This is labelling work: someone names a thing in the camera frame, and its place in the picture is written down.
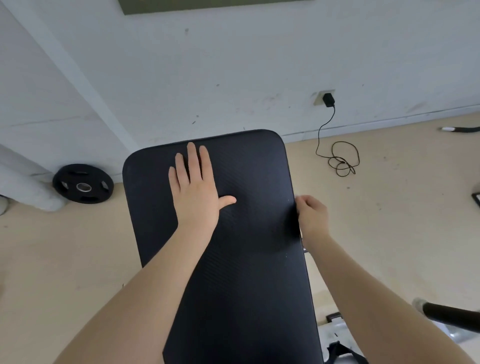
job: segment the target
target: wall socket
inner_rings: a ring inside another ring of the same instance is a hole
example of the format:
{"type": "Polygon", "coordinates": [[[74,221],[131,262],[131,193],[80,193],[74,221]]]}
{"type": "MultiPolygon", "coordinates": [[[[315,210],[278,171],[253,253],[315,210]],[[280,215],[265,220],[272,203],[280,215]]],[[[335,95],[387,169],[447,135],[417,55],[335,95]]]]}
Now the wall socket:
{"type": "Polygon", "coordinates": [[[313,102],[313,104],[315,106],[318,106],[318,105],[324,105],[324,101],[323,101],[323,97],[325,94],[328,94],[328,93],[331,93],[332,96],[334,95],[334,92],[335,90],[326,90],[326,91],[320,91],[318,94],[317,94],[317,98],[315,99],[315,101],[313,102]]]}

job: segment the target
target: person's left hand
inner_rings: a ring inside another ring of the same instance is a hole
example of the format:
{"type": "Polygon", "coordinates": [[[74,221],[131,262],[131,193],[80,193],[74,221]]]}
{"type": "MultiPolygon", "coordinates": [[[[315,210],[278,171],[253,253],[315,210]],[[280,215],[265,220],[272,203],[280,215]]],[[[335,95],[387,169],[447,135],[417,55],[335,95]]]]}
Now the person's left hand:
{"type": "Polygon", "coordinates": [[[205,146],[199,148],[201,170],[197,150],[192,142],[188,143],[187,150],[190,179],[180,153],[175,156],[176,169],[170,167],[168,171],[178,229],[193,229],[211,235],[218,223],[220,209],[236,203],[237,199],[233,196],[218,197],[212,164],[205,146]]]}

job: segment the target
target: weight plate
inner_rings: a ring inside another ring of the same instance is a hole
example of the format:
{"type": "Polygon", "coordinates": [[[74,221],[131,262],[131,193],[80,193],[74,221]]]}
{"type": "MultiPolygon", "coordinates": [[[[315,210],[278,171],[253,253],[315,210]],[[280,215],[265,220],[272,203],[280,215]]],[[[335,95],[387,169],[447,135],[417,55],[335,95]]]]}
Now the weight plate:
{"type": "Polygon", "coordinates": [[[60,168],[52,183],[60,195],[81,204],[107,201],[113,193],[110,176],[88,164],[69,164],[60,168]]]}

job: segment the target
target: black strap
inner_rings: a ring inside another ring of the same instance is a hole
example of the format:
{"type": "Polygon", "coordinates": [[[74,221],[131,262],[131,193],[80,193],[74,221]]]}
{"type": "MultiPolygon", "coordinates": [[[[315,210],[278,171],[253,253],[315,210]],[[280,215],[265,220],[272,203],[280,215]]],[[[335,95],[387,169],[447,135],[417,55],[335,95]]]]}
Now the black strap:
{"type": "Polygon", "coordinates": [[[345,345],[340,344],[339,341],[331,343],[328,347],[328,360],[325,362],[325,364],[333,364],[340,356],[345,354],[352,354],[353,358],[359,364],[368,364],[368,361],[365,359],[365,357],[357,354],[352,349],[347,348],[345,345]]]}

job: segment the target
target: person's left arm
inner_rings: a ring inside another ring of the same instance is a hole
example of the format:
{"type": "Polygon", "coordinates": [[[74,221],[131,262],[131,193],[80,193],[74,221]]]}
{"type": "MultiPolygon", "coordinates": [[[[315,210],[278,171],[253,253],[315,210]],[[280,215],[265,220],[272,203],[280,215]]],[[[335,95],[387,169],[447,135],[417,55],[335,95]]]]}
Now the person's left arm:
{"type": "Polygon", "coordinates": [[[200,147],[202,167],[189,143],[168,177],[178,228],[154,258],[75,336],[55,364],[156,364],[192,272],[210,242],[219,210],[236,202],[218,198],[210,157],[200,147]]]}

